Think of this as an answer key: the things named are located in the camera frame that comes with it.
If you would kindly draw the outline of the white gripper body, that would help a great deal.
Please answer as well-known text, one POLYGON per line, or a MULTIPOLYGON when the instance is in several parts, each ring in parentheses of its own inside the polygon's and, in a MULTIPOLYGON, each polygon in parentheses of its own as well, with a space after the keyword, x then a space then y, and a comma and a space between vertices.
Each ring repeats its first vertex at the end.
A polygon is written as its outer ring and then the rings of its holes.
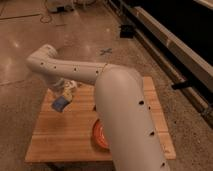
POLYGON ((78 84, 74 80, 60 79, 57 83, 52 84, 50 89, 57 93, 72 93, 78 88, 78 84))

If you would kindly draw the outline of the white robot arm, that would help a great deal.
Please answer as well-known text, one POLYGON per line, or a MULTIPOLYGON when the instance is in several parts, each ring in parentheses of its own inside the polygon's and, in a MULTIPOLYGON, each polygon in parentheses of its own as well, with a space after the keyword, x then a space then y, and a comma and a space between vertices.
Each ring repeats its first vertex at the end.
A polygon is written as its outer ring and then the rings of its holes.
POLYGON ((110 63, 61 60, 49 44, 31 53, 26 63, 53 89, 62 79, 94 87, 96 111, 116 171, 170 171, 137 70, 110 63))

